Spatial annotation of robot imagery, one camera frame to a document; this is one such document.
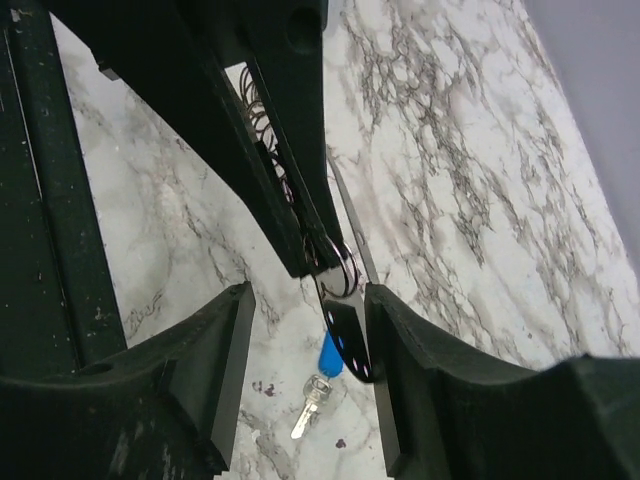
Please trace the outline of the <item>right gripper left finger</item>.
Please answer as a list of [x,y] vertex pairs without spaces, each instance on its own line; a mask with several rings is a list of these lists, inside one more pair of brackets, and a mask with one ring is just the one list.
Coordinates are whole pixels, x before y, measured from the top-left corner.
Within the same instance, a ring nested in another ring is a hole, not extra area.
[[5,479],[211,479],[231,466],[255,297],[190,317],[75,373],[1,381]]

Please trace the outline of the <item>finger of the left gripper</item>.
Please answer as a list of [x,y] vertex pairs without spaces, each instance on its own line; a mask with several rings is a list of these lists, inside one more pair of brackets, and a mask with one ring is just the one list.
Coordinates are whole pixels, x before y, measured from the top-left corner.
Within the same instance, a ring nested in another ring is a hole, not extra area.
[[[231,130],[219,176],[243,201],[290,273],[339,265],[343,234],[327,180],[323,103],[326,1],[179,1]],[[245,64],[276,138],[249,130],[225,71]]]
[[50,1],[47,8],[209,165],[247,206],[287,272],[308,275],[302,238],[226,75],[174,1]]

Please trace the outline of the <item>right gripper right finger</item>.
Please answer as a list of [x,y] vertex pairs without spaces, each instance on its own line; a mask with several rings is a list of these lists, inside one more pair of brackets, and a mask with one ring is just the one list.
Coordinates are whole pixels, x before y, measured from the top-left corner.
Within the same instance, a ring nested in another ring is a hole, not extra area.
[[534,371],[486,354],[382,285],[366,321],[394,479],[635,479],[639,362],[589,355]]

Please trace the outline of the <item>blue tagged key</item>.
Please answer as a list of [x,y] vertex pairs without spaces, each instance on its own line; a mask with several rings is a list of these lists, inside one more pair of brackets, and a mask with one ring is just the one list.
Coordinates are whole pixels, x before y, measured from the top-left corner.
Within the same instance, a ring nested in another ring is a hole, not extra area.
[[331,380],[343,371],[343,360],[328,332],[324,336],[317,369],[318,372],[311,375],[303,386],[304,404],[291,430],[292,440],[302,438],[310,420],[329,400],[333,390]]

